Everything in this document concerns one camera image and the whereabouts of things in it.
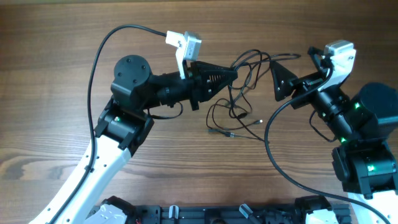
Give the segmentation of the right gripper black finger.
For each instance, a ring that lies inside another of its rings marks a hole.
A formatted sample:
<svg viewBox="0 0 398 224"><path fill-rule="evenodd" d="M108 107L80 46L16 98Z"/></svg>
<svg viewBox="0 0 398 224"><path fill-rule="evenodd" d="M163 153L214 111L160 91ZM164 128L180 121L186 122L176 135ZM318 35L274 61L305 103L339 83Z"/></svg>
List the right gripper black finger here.
<svg viewBox="0 0 398 224"><path fill-rule="evenodd" d="M318 72L321 72L323 75L326 74L326 62L324 61L324 54L321 49L316 47L308 48L308 55L310 56L315 68Z"/></svg>
<svg viewBox="0 0 398 224"><path fill-rule="evenodd" d="M299 78L278 62L271 62L270 68L274 84L275 100L281 101L293 93Z"/></svg>

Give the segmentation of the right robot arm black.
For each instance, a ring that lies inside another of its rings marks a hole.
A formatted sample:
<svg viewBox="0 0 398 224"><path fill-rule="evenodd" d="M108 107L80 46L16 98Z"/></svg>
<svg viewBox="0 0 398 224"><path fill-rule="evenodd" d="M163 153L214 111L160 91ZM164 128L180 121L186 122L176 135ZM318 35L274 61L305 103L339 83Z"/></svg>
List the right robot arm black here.
<svg viewBox="0 0 398 224"><path fill-rule="evenodd" d="M354 97L343 92L356 57L351 42L310 47L308 54L316 72L304 77L271 62L276 100L294 109L312 106L333 133L339 142L332 150L333 169L358 221L396 223L397 160L387 140L397 128L397 91L372 82Z"/></svg>

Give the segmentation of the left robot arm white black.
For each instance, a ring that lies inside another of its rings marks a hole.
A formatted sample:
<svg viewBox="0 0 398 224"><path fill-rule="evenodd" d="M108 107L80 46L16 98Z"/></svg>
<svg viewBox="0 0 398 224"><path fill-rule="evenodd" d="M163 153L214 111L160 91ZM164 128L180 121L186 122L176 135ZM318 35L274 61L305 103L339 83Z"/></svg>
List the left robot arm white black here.
<svg viewBox="0 0 398 224"><path fill-rule="evenodd" d="M192 62L178 72L154 75L139 55L120 59L114 68L112 96L98 118L94 139L69 178L33 223L83 223L112 178L146 140L154 119L145 111L184 100L193 110L237 79L232 68Z"/></svg>

